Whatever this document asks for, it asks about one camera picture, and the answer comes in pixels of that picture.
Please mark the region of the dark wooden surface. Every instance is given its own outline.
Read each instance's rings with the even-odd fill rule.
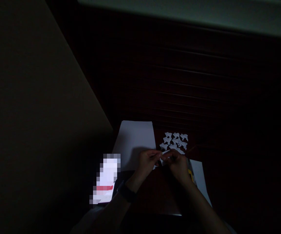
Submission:
[[[156,148],[160,144],[168,130],[154,128]],[[188,134],[187,151],[195,146],[194,136],[191,132],[180,132]],[[200,159],[196,150],[187,153],[190,159]],[[134,172],[121,172],[115,184],[115,191],[122,180],[127,180]],[[131,205],[129,212],[137,214],[163,214],[163,215],[185,215],[190,214],[187,208],[188,200],[185,192],[172,176],[168,167],[157,167],[146,178],[138,191],[136,201]]]
[[[114,129],[194,135],[218,214],[238,233],[281,232],[281,38],[47,2]]]

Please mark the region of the person's right hand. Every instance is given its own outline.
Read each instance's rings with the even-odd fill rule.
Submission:
[[[181,184],[191,180],[188,174],[188,165],[185,155],[180,154],[175,149],[171,149],[169,152],[162,155],[161,159],[169,165],[172,174]]]

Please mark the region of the red stripe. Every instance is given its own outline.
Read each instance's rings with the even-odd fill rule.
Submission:
[[[96,191],[108,191],[108,190],[112,190],[113,185],[112,186],[96,186]]]

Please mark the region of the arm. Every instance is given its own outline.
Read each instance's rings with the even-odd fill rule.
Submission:
[[[161,151],[154,149],[141,152],[139,166],[125,185],[136,193],[161,155]],[[131,203],[127,202],[118,192],[96,218],[88,233],[115,233],[130,205]]]
[[[215,213],[208,201],[189,177],[186,157],[173,149],[163,155],[161,159],[168,163],[172,174],[188,193],[189,200],[196,215],[200,219],[205,232],[230,234],[225,223]]]

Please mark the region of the hand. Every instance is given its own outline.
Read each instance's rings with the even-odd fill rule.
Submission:
[[[162,152],[159,150],[142,151],[139,155],[139,165],[135,173],[145,180],[153,170],[154,165],[160,160],[160,156],[162,156]]]
[[[161,156],[161,159],[169,165],[172,174],[181,184],[191,180],[188,174],[188,165],[185,155],[180,154],[175,149],[171,149]]]

